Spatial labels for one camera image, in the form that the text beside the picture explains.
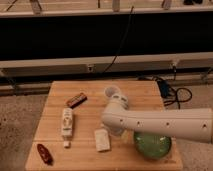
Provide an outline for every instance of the wooden table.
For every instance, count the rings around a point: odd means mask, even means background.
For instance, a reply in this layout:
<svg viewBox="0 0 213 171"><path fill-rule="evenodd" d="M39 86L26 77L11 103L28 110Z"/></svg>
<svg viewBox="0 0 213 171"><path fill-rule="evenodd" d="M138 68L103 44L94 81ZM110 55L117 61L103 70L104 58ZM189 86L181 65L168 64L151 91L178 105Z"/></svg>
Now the wooden table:
<svg viewBox="0 0 213 171"><path fill-rule="evenodd" d="M95 148L94 130L100 128L101 113L108 103L107 86L116 85L129 99L131 110L162 109L157 84L152 81L62 81L52 84L44 111L26 163L27 171L86 170L181 170L182 161L173 140L169 155L158 161L143 158L133 143L111 136L111 151L99 153ZM74 109L74 136L71 148L63 148L60 135L62 110L66 101L84 92L88 100ZM44 144L54 158L53 166L41 160L36 145Z"/></svg>

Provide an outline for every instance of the green object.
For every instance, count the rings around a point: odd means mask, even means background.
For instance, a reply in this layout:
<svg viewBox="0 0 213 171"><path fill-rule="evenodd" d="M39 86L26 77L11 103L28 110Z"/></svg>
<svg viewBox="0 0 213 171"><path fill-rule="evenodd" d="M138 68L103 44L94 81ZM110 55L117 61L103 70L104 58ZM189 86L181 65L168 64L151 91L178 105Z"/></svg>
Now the green object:
<svg viewBox="0 0 213 171"><path fill-rule="evenodd" d="M149 159L160 159L169 153L172 145L170 137L134 132L136 149Z"/></svg>

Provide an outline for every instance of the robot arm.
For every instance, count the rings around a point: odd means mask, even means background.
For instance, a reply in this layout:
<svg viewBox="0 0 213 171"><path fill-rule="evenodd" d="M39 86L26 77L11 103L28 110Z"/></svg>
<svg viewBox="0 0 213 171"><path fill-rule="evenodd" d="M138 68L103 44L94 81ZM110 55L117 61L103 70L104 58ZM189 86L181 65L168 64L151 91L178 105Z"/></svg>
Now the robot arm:
<svg viewBox="0 0 213 171"><path fill-rule="evenodd" d="M213 143L212 110L127 110L128 100L120 94L111 96L102 114L102 122L112 129L134 130L169 137Z"/></svg>

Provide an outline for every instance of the brown candy bar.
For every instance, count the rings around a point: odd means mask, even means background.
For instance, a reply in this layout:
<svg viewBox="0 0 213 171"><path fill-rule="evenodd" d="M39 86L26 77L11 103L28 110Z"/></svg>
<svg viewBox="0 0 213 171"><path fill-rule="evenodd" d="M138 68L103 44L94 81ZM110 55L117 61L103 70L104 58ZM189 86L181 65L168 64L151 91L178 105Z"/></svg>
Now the brown candy bar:
<svg viewBox="0 0 213 171"><path fill-rule="evenodd" d="M37 144L37 150L38 150L43 162L48 165L52 165L53 158L52 158L49 150L42 144Z"/></svg>
<svg viewBox="0 0 213 171"><path fill-rule="evenodd" d="M87 96L84 93L80 93L75 97L73 97L72 99L68 100L67 106L73 109L74 107L83 103L85 100L87 100Z"/></svg>

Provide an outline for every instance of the black cable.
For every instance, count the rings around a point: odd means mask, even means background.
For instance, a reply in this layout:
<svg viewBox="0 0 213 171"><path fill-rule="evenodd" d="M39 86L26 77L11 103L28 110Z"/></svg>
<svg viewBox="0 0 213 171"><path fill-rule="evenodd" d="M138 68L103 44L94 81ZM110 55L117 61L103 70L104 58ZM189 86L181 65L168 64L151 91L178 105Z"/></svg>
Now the black cable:
<svg viewBox="0 0 213 171"><path fill-rule="evenodd" d="M131 20L132 20L133 10L134 10L134 6L132 6L132 8L131 8L131 11L130 11L130 14L129 14L129 18L128 18L128 24L127 24L126 30L124 32L124 36L121 39L121 43L119 45L119 48L118 48L118 50L117 50L117 52L115 54L115 57L112 60L112 62L106 67L106 69L102 72L102 74L105 73L105 72L107 72L112 67L112 65L115 63L115 60L120 55L120 52L121 52L121 50L122 50L122 48L124 46L124 43L126 42L126 39L127 39L128 33L129 33L129 29L130 29L130 26L131 26Z"/></svg>
<svg viewBox="0 0 213 171"><path fill-rule="evenodd" d="M187 88L180 87L180 88L175 90L171 85L169 85L164 79L162 79L160 77L153 77L152 80L164 82L169 87L169 94L170 95L167 96L166 98L164 98L164 99L167 99L167 100L164 101L164 105L165 106L169 106L169 105L172 105L174 103L177 103L178 109L180 109L181 108L181 103L188 102L188 101L190 101L192 99L192 92L189 89L187 89ZM179 93L181 91L187 92L189 94L189 97L187 99L180 99L179 98Z"/></svg>
<svg viewBox="0 0 213 171"><path fill-rule="evenodd" d="M173 80L175 81L176 77L177 77L177 68L176 68L176 66L173 66L173 72L174 72L174 78L173 78Z"/></svg>
<svg viewBox="0 0 213 171"><path fill-rule="evenodd" d="M183 90L186 91L189 94L189 97L187 99L180 100L178 94L179 94L180 91L183 91ZM192 99L192 92L189 89L187 89L187 88L181 87L181 88L178 88L177 90L174 90L172 88L172 91L174 93L174 95L173 95L174 99L164 101L164 105L165 106L169 106L169 105L172 105L174 103L177 103L178 109L180 109L181 108L181 106L180 106L181 103L188 102L188 101L190 101Z"/></svg>

